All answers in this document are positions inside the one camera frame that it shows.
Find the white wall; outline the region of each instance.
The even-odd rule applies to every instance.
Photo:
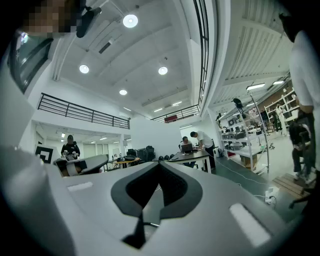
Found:
[[[60,81],[49,80],[42,92],[116,117],[124,118],[124,116],[132,116],[130,113],[124,113],[122,108],[120,109],[119,106],[104,100],[99,95],[94,94],[94,92],[72,84],[63,78]]]
[[[170,156],[179,151],[181,141],[179,124],[167,124],[144,118],[133,118],[130,121],[131,143],[134,149],[153,146],[155,158]]]

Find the laptop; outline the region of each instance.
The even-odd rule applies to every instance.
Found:
[[[181,150],[183,153],[192,153],[194,151],[191,143],[181,145]]]

